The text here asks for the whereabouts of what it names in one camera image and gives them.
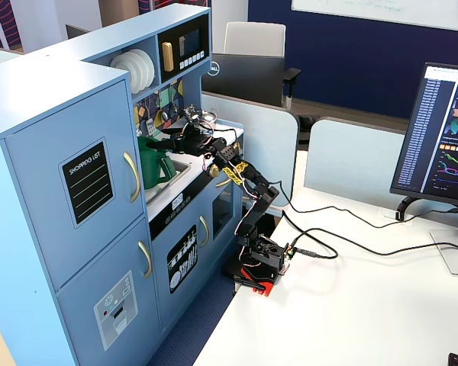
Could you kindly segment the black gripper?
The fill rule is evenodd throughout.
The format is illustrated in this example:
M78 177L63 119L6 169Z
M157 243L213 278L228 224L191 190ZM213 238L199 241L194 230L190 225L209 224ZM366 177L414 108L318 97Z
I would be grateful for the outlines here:
M212 146L212 137L203 134L198 126L188 124L182 128L169 128L162 131L169 139L152 142L153 149L164 149L178 154L213 156L216 149Z

